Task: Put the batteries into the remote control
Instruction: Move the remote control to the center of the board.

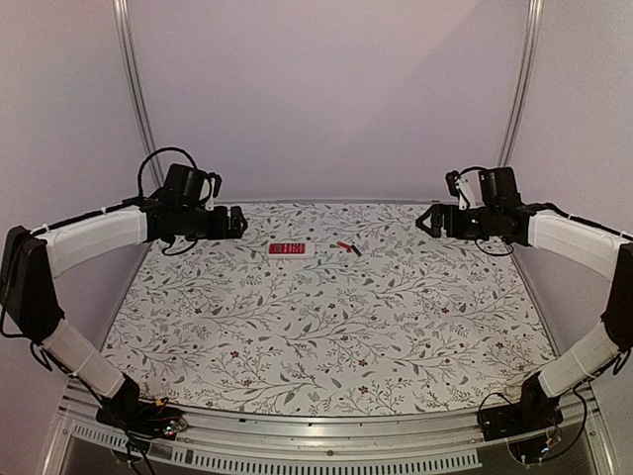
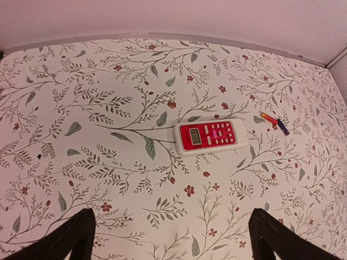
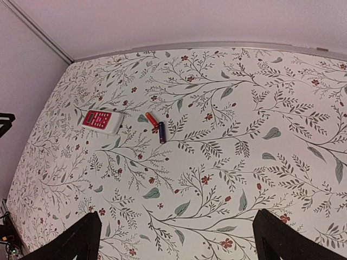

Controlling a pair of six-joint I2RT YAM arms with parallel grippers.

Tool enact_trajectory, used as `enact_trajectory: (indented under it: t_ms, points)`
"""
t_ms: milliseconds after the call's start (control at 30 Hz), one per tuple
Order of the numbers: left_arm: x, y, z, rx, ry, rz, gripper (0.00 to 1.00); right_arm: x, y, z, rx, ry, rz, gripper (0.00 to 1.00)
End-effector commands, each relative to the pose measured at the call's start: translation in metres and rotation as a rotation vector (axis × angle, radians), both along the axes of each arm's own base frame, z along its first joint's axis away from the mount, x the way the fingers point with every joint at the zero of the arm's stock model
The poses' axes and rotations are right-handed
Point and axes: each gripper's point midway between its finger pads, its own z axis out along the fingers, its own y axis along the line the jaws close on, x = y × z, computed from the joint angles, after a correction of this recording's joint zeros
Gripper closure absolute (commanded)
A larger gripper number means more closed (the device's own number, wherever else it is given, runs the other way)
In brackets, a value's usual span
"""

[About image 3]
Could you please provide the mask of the white red remote control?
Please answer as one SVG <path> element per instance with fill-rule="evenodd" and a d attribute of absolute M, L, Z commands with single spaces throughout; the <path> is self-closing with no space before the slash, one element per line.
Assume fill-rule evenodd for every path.
<path fill-rule="evenodd" d="M 89 110 L 82 121 L 82 127 L 98 133 L 115 136 L 123 122 L 124 115 L 105 110 Z"/>

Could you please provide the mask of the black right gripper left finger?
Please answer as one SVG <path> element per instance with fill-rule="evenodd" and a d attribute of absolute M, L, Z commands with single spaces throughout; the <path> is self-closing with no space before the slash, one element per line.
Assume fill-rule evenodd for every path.
<path fill-rule="evenodd" d="M 98 258 L 102 223 L 97 212 L 90 212 L 54 240 L 25 255 L 23 259 Z"/>

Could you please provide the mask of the purple blue battery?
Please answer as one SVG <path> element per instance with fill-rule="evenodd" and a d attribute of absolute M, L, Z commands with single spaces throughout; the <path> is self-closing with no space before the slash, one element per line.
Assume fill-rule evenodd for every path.
<path fill-rule="evenodd" d="M 158 129 L 159 129 L 159 142 L 161 144 L 166 143 L 166 132 L 165 132 L 165 124 L 164 122 L 158 123 Z"/>

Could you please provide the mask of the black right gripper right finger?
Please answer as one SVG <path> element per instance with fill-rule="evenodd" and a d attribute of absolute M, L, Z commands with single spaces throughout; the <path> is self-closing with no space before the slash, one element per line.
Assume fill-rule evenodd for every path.
<path fill-rule="evenodd" d="M 302 236 L 266 209 L 252 223 L 258 259 L 346 259 Z"/>

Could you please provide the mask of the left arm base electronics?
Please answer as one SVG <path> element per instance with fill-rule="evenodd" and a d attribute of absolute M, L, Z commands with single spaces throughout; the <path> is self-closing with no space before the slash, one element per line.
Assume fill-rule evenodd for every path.
<path fill-rule="evenodd" d="M 22 256 L 19 236 L 11 221 L 6 199 L 1 199 L 1 259 L 20 259 Z"/>

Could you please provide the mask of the orange red battery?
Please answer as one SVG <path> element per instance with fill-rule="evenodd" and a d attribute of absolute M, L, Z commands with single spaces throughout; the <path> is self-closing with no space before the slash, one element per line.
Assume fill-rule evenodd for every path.
<path fill-rule="evenodd" d="M 153 125 L 153 127 L 158 127 L 159 123 L 158 121 L 151 115 L 151 113 L 146 112 L 145 113 L 146 118 L 148 121 Z"/>

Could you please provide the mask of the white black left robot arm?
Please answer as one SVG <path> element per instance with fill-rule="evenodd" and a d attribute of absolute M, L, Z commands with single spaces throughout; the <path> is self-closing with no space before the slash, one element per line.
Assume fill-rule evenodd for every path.
<path fill-rule="evenodd" d="M 12 127 L 15 121 L 15 115 L 11 113 L 0 113 L 0 138 Z"/>

